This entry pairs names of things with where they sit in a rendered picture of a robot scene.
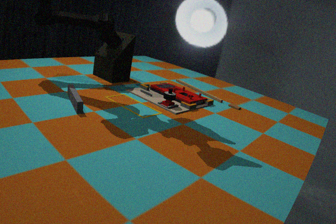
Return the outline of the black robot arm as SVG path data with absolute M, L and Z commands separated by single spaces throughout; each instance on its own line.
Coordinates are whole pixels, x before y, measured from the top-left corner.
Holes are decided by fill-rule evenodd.
M 93 28 L 100 33 L 99 39 L 106 42 L 107 49 L 117 49 L 124 40 L 114 31 L 114 18 L 110 14 L 99 12 L 99 15 L 89 16 L 62 12 L 51 7 L 50 2 L 51 0 L 40 0 L 39 8 L 34 16 L 34 21 L 38 25 L 61 23 Z

